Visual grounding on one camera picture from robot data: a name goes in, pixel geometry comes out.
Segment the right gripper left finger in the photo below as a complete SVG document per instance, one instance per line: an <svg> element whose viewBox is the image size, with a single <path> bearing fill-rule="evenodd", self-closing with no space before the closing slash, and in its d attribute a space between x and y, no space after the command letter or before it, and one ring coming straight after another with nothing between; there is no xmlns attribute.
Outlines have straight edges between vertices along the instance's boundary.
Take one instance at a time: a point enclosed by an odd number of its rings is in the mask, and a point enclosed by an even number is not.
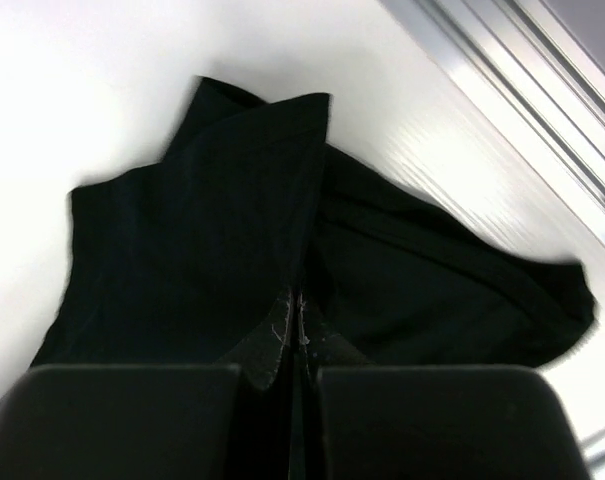
<svg viewBox="0 0 605 480"><path fill-rule="evenodd" d="M49 365L0 402L0 479L285 479L295 301L206 365Z"/></svg>

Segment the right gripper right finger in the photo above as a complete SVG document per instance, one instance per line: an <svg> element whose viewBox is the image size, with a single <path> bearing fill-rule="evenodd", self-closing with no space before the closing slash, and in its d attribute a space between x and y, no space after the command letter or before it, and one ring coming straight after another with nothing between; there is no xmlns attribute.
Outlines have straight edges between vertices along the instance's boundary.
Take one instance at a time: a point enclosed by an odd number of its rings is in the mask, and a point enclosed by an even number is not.
<svg viewBox="0 0 605 480"><path fill-rule="evenodd" d="M376 366L297 306L309 479L586 479L563 407L517 366Z"/></svg>

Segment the black t shirt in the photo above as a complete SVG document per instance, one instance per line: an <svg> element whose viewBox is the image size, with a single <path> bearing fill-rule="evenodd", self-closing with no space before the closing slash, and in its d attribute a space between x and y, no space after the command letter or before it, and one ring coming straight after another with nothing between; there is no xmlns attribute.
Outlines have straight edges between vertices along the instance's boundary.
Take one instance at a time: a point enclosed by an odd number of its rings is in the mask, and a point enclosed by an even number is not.
<svg viewBox="0 0 605 480"><path fill-rule="evenodd" d="M70 275L28 367L211 364L295 302L376 366L537 368L586 337L581 263L485 242L331 146L330 108L201 79L158 162L71 191Z"/></svg>

